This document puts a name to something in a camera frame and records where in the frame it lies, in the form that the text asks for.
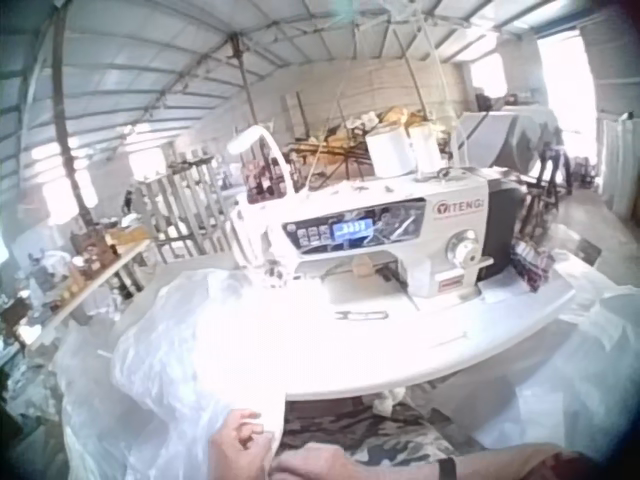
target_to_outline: brand logo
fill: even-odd
[[[446,292],[449,290],[453,290],[454,288],[458,288],[464,285],[464,275],[459,277],[450,278],[449,280],[443,280],[438,285],[438,292]]]
[[[452,216],[452,215],[464,215],[466,213],[477,212],[484,208],[484,200],[477,198],[475,200],[465,200],[462,202],[447,202],[443,200],[438,202],[433,207],[433,213],[436,216]]]

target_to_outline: watch strap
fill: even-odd
[[[448,457],[438,460],[438,466],[440,467],[440,474],[438,476],[440,480],[457,480],[458,472],[456,461],[453,458]]]

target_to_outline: blue lcd display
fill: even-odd
[[[337,243],[371,235],[373,235],[373,220],[371,218],[337,223],[333,226],[333,238]]]

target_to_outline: metal rack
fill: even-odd
[[[229,206],[218,185],[214,158],[171,166],[171,172],[138,182],[134,208],[152,233],[160,258],[167,263],[183,248],[190,257],[232,251]]]

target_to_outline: wooden table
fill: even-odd
[[[48,334],[65,319],[71,312],[73,312],[80,304],[86,300],[91,293],[93,293],[98,287],[105,283],[111,276],[115,275],[118,271],[127,266],[127,264],[139,253],[143,252],[149,245],[151,240],[143,240],[141,242],[132,243],[131,245],[125,245],[120,248],[120,258],[105,269],[96,279],[87,283],[87,286],[78,295],[76,295],[68,304],[58,310],[53,317],[45,322],[42,327],[42,332],[28,347],[28,350],[35,350],[42,344],[43,340],[47,338]]]

